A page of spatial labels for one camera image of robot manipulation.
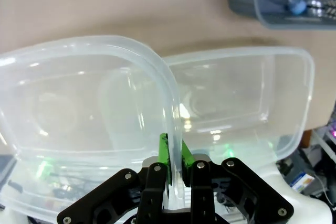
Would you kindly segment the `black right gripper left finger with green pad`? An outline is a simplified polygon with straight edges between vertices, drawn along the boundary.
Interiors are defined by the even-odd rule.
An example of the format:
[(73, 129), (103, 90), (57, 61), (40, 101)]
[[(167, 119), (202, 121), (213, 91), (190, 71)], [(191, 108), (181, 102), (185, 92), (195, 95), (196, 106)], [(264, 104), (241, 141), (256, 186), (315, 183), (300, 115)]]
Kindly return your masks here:
[(108, 180), (61, 211), (57, 223), (116, 223), (137, 209), (126, 220), (131, 223), (157, 223), (163, 207), (164, 193), (171, 184), (168, 135), (159, 138), (159, 154), (144, 161), (137, 173), (124, 168)]

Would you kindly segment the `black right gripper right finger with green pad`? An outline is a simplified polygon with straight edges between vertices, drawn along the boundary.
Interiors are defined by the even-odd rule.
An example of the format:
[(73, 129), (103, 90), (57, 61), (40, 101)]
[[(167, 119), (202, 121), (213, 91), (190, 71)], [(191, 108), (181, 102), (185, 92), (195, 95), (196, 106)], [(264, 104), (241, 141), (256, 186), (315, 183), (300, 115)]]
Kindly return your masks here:
[(191, 223), (226, 223), (215, 212), (215, 193), (248, 223), (287, 223), (293, 216), (292, 204), (238, 158), (227, 158), (219, 165), (197, 160), (185, 143), (181, 154), (183, 182), (191, 189)]

